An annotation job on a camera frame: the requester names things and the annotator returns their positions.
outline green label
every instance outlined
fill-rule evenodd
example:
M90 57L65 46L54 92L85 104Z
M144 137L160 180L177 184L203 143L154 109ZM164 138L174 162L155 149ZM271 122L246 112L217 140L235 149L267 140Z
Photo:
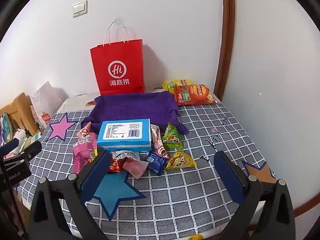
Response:
M187 91L187 92L183 92L183 99L184 99L185 101L190 100L190 96L189 96L189 92L188 92L188 91Z

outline white circle logo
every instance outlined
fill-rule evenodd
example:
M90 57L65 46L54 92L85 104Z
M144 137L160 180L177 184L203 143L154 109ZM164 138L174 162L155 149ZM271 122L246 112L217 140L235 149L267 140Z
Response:
M108 72L114 78L122 78L127 73L127 67L123 62L116 60L110 63Z

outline yellow chip bag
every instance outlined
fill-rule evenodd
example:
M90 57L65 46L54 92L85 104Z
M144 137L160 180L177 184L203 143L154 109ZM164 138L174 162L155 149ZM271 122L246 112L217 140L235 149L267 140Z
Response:
M163 89L169 91L173 94L174 86L184 86L184 85L193 85L189 79L175 79L175 80L164 80L162 83Z
M172 158L167 163L166 168L164 169L180 169L180 168L186 168L186 167L195 167L197 166L196 162L186 154L184 151L178 150L174 153Z

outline orange star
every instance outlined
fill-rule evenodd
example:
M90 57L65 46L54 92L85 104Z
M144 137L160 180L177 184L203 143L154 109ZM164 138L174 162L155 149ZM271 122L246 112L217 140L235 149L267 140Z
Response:
M258 168L252 164L249 164L245 161L242 161L248 175L254 175L261 182L276 183L276 179L272 176L271 170L267 162L264 162L263 165Z

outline light switch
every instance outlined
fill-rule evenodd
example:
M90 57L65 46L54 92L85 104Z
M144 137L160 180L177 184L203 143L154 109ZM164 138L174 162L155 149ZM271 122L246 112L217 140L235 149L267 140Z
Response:
M80 15L86 14L88 12L88 1L76 3L72 6L73 17L78 17Z

